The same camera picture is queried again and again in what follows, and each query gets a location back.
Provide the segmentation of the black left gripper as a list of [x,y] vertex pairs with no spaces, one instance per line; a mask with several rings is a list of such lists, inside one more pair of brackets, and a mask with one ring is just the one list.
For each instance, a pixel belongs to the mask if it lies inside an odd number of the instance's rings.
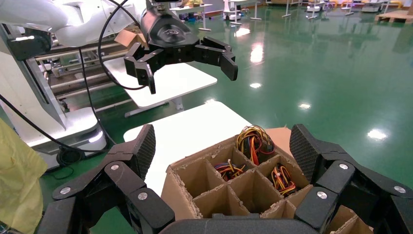
[[237,79],[232,47],[211,37],[200,40],[169,9],[147,9],[140,26],[149,49],[136,42],[124,56],[124,64],[127,74],[149,87],[151,94],[156,93],[154,73],[164,65],[196,61],[220,67],[231,81]]

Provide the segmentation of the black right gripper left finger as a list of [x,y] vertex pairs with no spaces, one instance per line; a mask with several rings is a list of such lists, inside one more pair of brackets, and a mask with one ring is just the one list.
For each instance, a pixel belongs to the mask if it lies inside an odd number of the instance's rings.
[[151,124],[134,140],[114,145],[99,165],[54,190],[38,232],[87,234],[106,211],[117,208],[136,233],[160,233],[175,214],[144,181],[155,148]]

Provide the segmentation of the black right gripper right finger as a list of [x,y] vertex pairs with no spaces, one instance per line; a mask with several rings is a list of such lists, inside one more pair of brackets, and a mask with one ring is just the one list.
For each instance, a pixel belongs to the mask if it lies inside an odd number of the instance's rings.
[[312,185],[294,218],[322,233],[340,206],[351,209],[376,234],[413,231],[413,191],[357,163],[340,145],[292,127],[290,151]]

